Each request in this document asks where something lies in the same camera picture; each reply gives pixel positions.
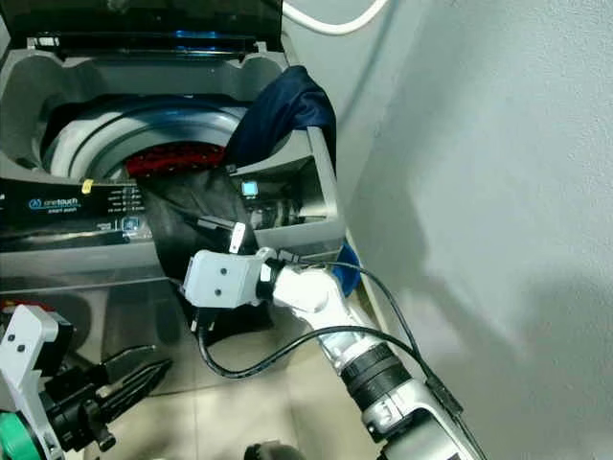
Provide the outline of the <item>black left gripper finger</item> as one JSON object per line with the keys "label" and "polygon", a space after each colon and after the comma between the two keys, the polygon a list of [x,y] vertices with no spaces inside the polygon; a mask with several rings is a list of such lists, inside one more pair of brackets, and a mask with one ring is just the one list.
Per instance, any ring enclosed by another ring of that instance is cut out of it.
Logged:
{"label": "black left gripper finger", "polygon": [[117,417],[124,415],[152,394],[152,391],[161,385],[171,367],[171,360],[159,359],[157,362],[141,365],[130,377],[125,378],[122,387],[117,391]]}
{"label": "black left gripper finger", "polygon": [[134,346],[101,360],[101,376],[104,384],[118,384],[134,376],[145,365],[154,361],[152,345]]}

